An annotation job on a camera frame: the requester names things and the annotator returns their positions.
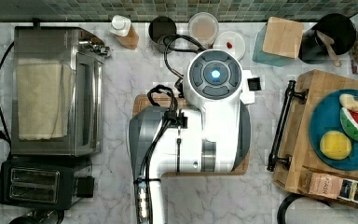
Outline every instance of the black cable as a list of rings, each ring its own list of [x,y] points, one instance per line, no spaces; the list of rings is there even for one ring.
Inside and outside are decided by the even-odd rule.
[[[173,43],[173,41],[175,41],[176,39],[179,39],[179,38],[187,40],[188,42],[199,47],[199,49],[175,49],[175,48],[172,48],[171,44]],[[183,75],[180,74],[175,69],[171,68],[170,65],[168,64],[168,58],[167,58],[168,49],[173,50],[173,51],[178,51],[178,52],[189,52],[189,53],[199,53],[199,52],[206,50],[206,48],[203,47],[200,42],[198,42],[196,39],[194,39],[193,37],[188,36],[188,35],[166,35],[166,36],[164,36],[162,43],[164,43],[164,45],[166,45],[166,48],[164,50],[165,65],[167,66],[168,70],[170,70],[174,75],[178,76],[179,78],[183,78]]]
[[[0,139],[7,141],[7,136],[4,132],[0,131]]]
[[[63,210],[57,211],[57,224],[61,224],[64,218],[65,218],[65,211]]]
[[[10,53],[10,50],[13,48],[13,46],[14,46],[14,42],[12,42],[10,44],[10,46],[7,48],[7,50],[6,50],[5,54],[4,54],[4,57],[2,58],[2,60],[0,62],[0,71],[2,69],[2,66],[3,66],[3,64],[5,62],[5,59],[6,59],[7,55]],[[2,112],[1,104],[0,104],[0,117],[1,117],[1,120],[2,120],[2,125],[4,126],[6,140],[8,142],[8,145],[10,146],[10,151],[8,152],[7,158],[11,159],[12,158],[12,156],[11,156],[11,139],[10,139],[10,135],[8,134],[7,125],[5,123],[5,117],[4,117],[4,113]]]
[[[176,155],[176,174],[177,175],[179,175],[179,172],[180,172],[180,146],[181,146],[181,144],[182,144],[182,138],[180,138],[180,137],[176,138],[176,145],[178,147],[177,155]]]
[[[154,92],[155,93],[165,93],[166,95],[168,95],[171,98],[170,107],[168,108],[168,110],[165,113],[176,113],[178,104],[177,104],[176,98],[174,96],[173,90],[171,88],[165,87],[163,85],[157,85],[155,88],[153,88],[152,90],[150,90],[147,93],[147,97],[148,97],[150,103],[152,103],[152,105],[158,105],[156,102],[154,102],[154,100],[152,98],[152,93],[154,93]],[[150,224],[153,224],[153,204],[152,204],[152,198],[151,198],[151,193],[150,193],[150,184],[149,184],[149,182],[150,182],[150,173],[149,173],[150,162],[151,162],[151,158],[152,158],[154,149],[156,148],[156,145],[157,145],[159,139],[167,131],[167,129],[171,126],[171,123],[172,123],[172,119],[165,119],[162,121],[162,124],[158,131],[158,134],[156,135],[152,144],[150,144],[150,147],[147,149],[144,159],[142,160],[142,163],[141,163],[141,169],[140,169],[139,175],[144,175],[144,171],[145,171],[146,194],[149,195],[149,223]]]

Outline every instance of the container lid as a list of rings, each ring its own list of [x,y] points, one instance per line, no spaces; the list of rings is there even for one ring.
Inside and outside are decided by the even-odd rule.
[[[296,58],[300,50],[303,29],[304,25],[301,22],[276,17],[269,18],[263,51],[287,58]]]
[[[218,21],[212,14],[200,12],[188,22],[188,31],[202,45],[212,45],[219,32]]]
[[[165,16],[159,16],[153,19],[149,25],[149,36],[155,42],[165,35],[176,35],[176,24],[175,22]]]
[[[216,38],[213,48],[221,49],[239,60],[245,54],[245,41],[240,34],[227,31]]]
[[[131,27],[131,20],[122,16],[114,16],[111,24],[110,32],[115,35],[126,36]]]

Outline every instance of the cloth towel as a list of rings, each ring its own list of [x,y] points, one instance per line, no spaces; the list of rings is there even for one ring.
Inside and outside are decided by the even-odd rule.
[[[19,138],[40,140],[67,135],[74,71],[67,64],[21,62],[16,67]]]

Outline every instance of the toaster slot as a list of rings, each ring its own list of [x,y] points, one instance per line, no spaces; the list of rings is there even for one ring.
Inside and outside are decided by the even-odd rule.
[[[60,173],[26,168],[11,170],[11,199],[38,203],[56,203]]]

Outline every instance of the wooden tray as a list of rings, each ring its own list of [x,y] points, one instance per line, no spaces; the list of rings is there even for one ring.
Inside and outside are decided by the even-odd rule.
[[[158,103],[160,106],[168,107],[170,106],[170,98],[165,95],[161,94],[153,94],[153,99],[156,103]],[[186,109],[188,108],[186,105],[186,101],[183,98],[176,98],[178,101],[178,108],[179,109]],[[133,104],[133,110],[132,110],[132,116],[134,117],[137,115],[141,110],[146,108],[147,106],[150,106],[150,102],[147,99],[146,94],[140,94],[137,95],[135,98],[135,102]],[[251,150],[249,149],[248,154],[246,155],[245,159],[241,162],[239,166],[237,166],[232,172],[230,173],[180,173],[179,175],[182,176],[206,176],[206,175],[244,175],[246,173],[246,170],[248,169],[249,164],[249,156],[250,156]],[[177,176],[176,173],[167,173],[164,176]]]
[[[305,89],[310,90],[307,102],[304,105],[301,105],[297,99],[292,102],[279,153],[280,157],[291,155],[293,157],[292,163],[289,170],[284,169],[277,163],[274,172],[274,182],[287,191],[301,193],[301,191],[298,190],[299,179],[301,173],[306,170],[358,180],[358,170],[341,171],[330,167],[319,159],[311,146],[309,136],[310,118],[317,104],[331,92],[342,89],[358,90],[358,81],[319,70],[313,70],[298,78],[296,91],[303,91]],[[308,196],[321,199],[321,197],[313,195]]]

